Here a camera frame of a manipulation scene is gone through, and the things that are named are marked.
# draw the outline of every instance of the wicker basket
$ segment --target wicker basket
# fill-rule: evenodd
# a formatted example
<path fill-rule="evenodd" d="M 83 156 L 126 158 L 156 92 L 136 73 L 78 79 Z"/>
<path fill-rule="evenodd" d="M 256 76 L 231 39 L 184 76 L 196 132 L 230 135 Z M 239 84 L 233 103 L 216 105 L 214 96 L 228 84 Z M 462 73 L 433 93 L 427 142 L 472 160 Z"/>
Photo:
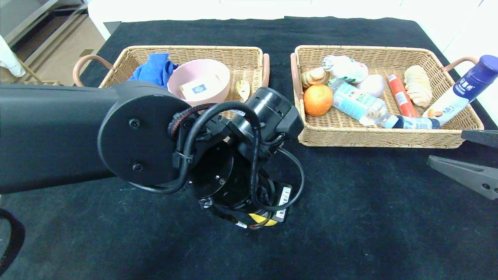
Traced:
<path fill-rule="evenodd" d="M 239 80 L 246 80 L 250 84 L 251 94 L 260 87 L 268 86 L 269 55 L 263 54 L 257 47 L 130 46 L 121 52 L 114 65 L 97 55 L 82 57 L 74 66 L 73 79 L 77 86 L 82 87 L 79 77 L 81 68 L 87 61 L 96 59 L 109 69 L 99 87 L 110 87 L 128 80 L 140 64 L 147 62 L 149 54 L 165 52 L 169 53 L 169 59 L 176 64 L 202 58 L 215 59 L 225 64 L 230 70 L 230 89 L 226 100 L 243 102 L 236 89 L 236 82 Z M 222 115 L 231 119 L 234 113 L 224 112 Z"/>
<path fill-rule="evenodd" d="M 304 121 L 304 130 L 299 142 L 306 146 L 356 146 L 356 147 L 412 147 L 412 148 L 457 148 L 463 143 L 462 130 L 483 130 L 484 126 L 470 105 L 445 124 L 440 130 L 404 130 L 364 127 L 358 121 L 336 108 L 331 108 L 320 117 L 304 113 L 300 73 L 319 67 L 326 55 L 347 55 L 365 63 L 369 74 L 387 77 L 397 74 L 402 80 L 404 71 L 412 65 L 422 66 L 430 78 L 434 102 L 445 93 L 454 81 L 447 72 L 453 63 L 443 67 L 433 52 L 419 48 L 373 47 L 373 46 L 298 46 L 291 54 L 292 82 L 297 109 Z M 385 83 L 381 98 L 387 110 L 400 115 L 399 108 L 388 83 Z M 419 115 L 425 108 L 415 106 Z"/>

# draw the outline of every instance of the orange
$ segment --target orange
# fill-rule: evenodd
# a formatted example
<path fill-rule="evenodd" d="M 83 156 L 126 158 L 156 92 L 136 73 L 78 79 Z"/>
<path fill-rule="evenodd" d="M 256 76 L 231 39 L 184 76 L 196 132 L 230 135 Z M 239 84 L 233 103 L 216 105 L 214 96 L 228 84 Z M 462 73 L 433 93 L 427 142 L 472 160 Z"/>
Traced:
<path fill-rule="evenodd" d="M 316 84 L 309 87 L 303 96 L 304 112 L 311 116 L 321 116 L 325 114 L 334 101 L 332 90 L 323 84 Z"/>

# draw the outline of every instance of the bread roll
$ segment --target bread roll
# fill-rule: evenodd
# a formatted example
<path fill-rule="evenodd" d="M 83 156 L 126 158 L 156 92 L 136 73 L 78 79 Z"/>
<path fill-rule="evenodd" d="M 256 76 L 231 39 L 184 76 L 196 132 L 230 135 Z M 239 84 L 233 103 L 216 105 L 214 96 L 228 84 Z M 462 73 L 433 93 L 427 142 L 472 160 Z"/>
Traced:
<path fill-rule="evenodd" d="M 421 107 L 428 107 L 432 100 L 432 90 L 429 76 L 424 68 L 413 65 L 404 73 L 406 93 L 413 102 Z"/>

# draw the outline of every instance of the white wall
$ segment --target white wall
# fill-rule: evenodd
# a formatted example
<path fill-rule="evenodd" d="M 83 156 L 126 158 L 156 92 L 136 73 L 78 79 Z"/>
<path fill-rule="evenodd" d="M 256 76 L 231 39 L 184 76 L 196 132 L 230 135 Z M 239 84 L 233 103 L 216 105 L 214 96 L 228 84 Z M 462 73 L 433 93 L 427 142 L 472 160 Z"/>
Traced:
<path fill-rule="evenodd" d="M 38 0 L 0 0 L 0 34 L 9 34 L 41 6 Z"/>

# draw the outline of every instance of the egg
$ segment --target egg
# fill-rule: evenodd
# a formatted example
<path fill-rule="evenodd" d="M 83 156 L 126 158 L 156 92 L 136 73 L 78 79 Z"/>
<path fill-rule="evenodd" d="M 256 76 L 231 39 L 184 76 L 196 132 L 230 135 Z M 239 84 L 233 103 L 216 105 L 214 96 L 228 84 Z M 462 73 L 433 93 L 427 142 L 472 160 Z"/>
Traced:
<path fill-rule="evenodd" d="M 384 78 L 381 75 L 368 75 L 356 85 L 360 90 L 379 98 L 384 91 Z"/>

